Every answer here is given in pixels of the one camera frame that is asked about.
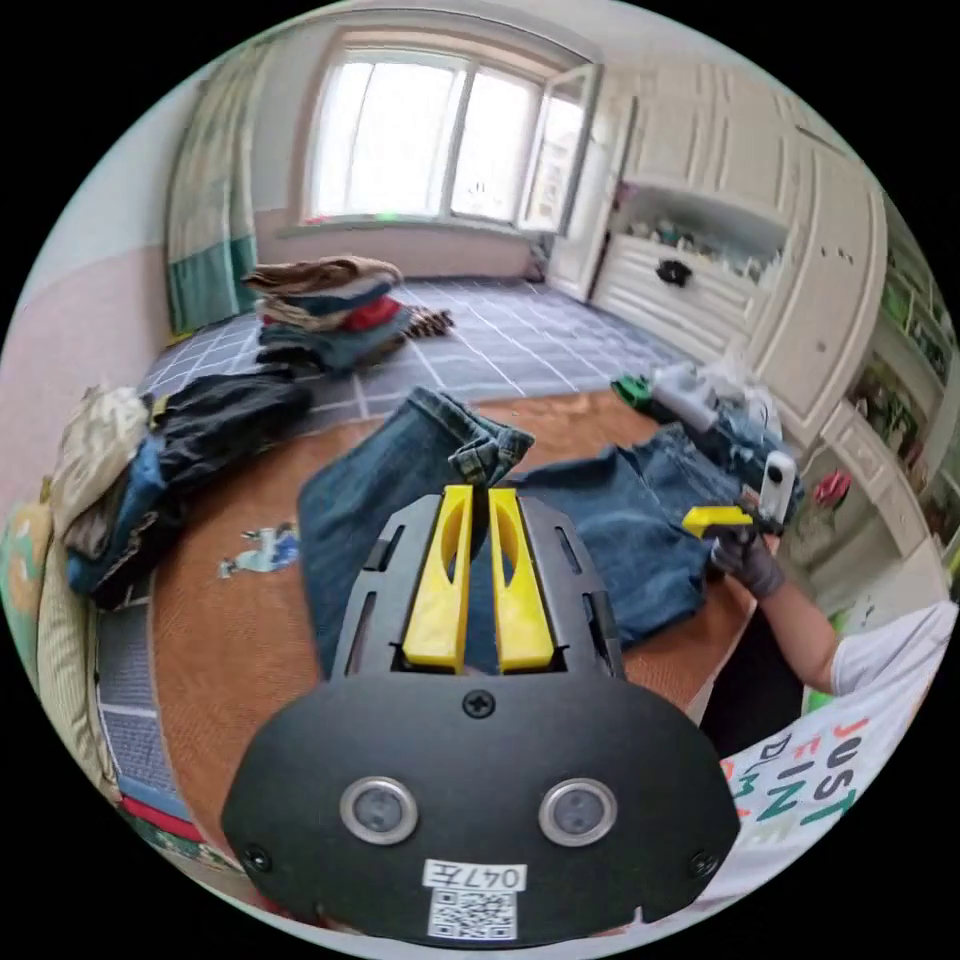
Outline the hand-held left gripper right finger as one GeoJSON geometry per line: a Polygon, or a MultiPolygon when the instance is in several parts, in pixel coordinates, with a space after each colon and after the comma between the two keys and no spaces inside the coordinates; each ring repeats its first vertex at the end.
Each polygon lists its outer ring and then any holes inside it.
{"type": "Polygon", "coordinates": [[[488,504],[499,669],[543,672],[555,646],[520,501],[514,490],[496,488],[488,504]]]}

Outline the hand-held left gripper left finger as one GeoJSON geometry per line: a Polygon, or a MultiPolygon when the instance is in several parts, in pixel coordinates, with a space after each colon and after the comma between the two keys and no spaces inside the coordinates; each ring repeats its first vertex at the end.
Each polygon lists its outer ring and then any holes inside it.
{"type": "Polygon", "coordinates": [[[401,650],[417,669],[464,669],[474,491],[450,485],[440,500],[401,650]]]}

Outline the person's right hand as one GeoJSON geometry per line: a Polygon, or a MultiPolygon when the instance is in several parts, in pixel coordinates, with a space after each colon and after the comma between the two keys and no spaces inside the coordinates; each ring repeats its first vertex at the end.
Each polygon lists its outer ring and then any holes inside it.
{"type": "Polygon", "coordinates": [[[770,598],[786,583],[785,575],[764,539],[755,540],[749,547],[723,548],[720,558],[712,559],[712,562],[757,601],[770,598]]]}

